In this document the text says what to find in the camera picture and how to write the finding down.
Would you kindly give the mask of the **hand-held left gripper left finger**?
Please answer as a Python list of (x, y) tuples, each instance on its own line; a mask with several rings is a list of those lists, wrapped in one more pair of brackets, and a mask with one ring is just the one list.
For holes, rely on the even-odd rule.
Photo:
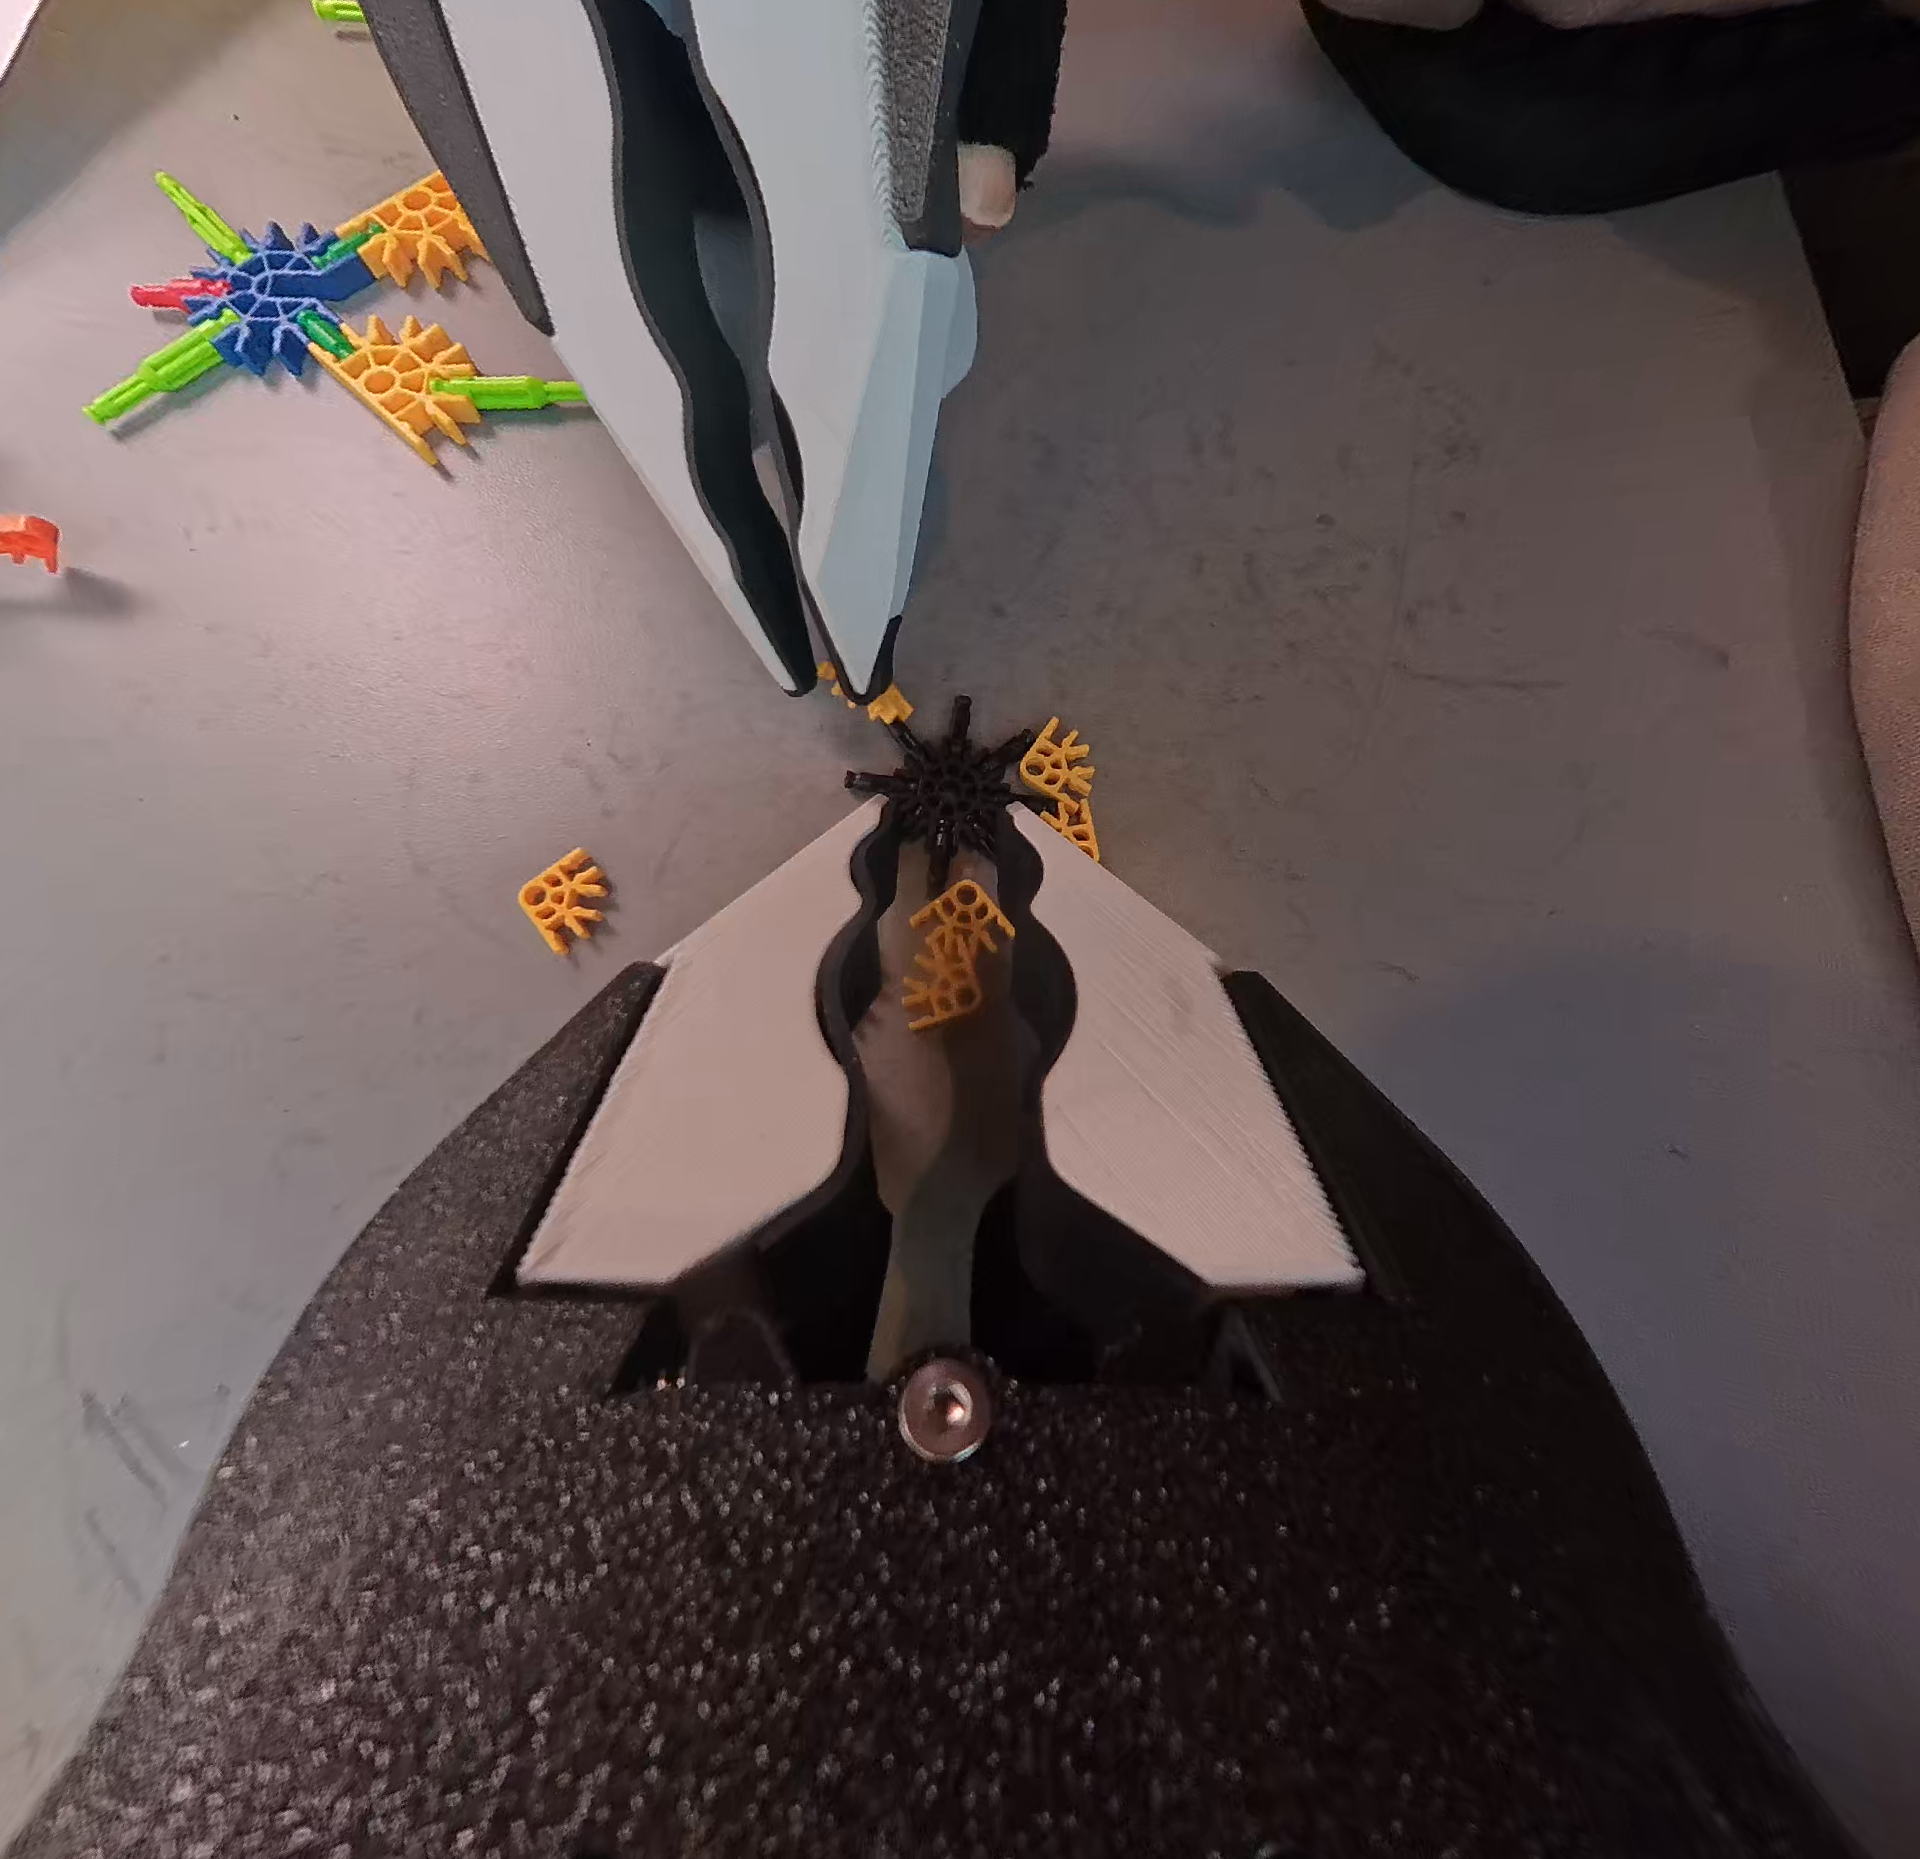
[(860, 909), (850, 860), (880, 811), (863, 801), (668, 951), (518, 1283), (666, 1289), (827, 1179), (848, 1078), (818, 974)]

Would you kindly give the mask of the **blue yellow green toy assembly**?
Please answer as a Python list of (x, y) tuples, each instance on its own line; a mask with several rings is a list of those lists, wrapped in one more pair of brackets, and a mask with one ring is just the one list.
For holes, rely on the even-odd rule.
[(466, 429), (497, 416), (586, 408), (571, 381), (482, 374), (438, 323), (408, 313), (396, 326), (349, 309), (375, 288), (465, 285), (468, 262), (489, 262), (442, 171), (377, 199), (332, 228), (301, 224), (259, 233), (229, 224), (159, 171), (155, 188), (201, 241), (206, 262), (163, 283), (130, 287), (151, 311), (180, 319), (178, 336), (83, 404), (88, 423), (119, 427), (218, 374), (292, 380), (316, 366), (356, 406), (427, 465), (438, 446), (465, 446)]

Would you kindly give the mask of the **black snowflake connector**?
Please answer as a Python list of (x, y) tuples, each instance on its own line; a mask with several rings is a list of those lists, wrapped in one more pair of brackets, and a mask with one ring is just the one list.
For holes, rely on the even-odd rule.
[(888, 725), (898, 761), (888, 773), (848, 767), (850, 794), (880, 797), (905, 841), (924, 843), (930, 862), (951, 864), (958, 854), (994, 856), (1002, 818), (1011, 807), (1032, 807), (1038, 795), (1017, 780), (1017, 767), (1036, 740), (1027, 725), (1006, 740), (972, 737), (972, 697), (951, 697), (947, 725), (924, 738), (909, 719)]

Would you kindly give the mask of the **beige sweatshirt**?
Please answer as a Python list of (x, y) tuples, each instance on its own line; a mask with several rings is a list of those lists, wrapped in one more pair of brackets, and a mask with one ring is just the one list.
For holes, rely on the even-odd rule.
[(1893, 361), (1866, 440), (1847, 632), (1858, 750), (1917, 944), (1917, 338)]

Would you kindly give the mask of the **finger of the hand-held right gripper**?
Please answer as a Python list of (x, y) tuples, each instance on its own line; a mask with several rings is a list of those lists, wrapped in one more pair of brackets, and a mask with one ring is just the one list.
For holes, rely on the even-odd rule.
[(645, 0), (434, 0), (559, 359), (780, 689), (814, 685), (755, 402), (700, 269), (710, 131)]
[(979, 0), (681, 0), (753, 239), (747, 385), (803, 615), (892, 687), (939, 406), (972, 364), (954, 114)]

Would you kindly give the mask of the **small yellow connectors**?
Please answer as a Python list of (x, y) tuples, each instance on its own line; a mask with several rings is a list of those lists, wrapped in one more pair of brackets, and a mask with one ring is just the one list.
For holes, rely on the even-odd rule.
[[(899, 978), (896, 1014), (907, 1031), (966, 1016), (985, 999), (981, 964), (1000, 957), (1008, 999), (1036, 1048), (1065, 1050), (1078, 1010), (1068, 949), (1034, 911), (1042, 879), (1074, 879), (1086, 864), (1040, 818), (1011, 807), (989, 828), (1011, 847), (1015, 868), (987, 881), (936, 887), (909, 930), (917, 951)], [(905, 828), (894, 809), (867, 799), (789, 856), (755, 887), (685, 934), (634, 976), (634, 1031), (622, 1050), (632, 1069), (668, 1078), (715, 1075), (751, 1095), (766, 1075), (774, 1094), (822, 1075), (827, 1090), (856, 1069), (856, 1031), (888, 987), (879, 925), (892, 907)]]

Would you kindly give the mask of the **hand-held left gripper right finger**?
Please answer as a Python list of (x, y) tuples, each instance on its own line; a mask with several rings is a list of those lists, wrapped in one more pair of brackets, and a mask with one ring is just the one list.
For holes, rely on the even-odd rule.
[(1040, 930), (1072, 983), (1040, 1084), (1048, 1164), (1203, 1285), (1232, 1295), (1363, 1280), (1209, 947), (1070, 845), (1013, 816), (1036, 852), (1017, 942)]

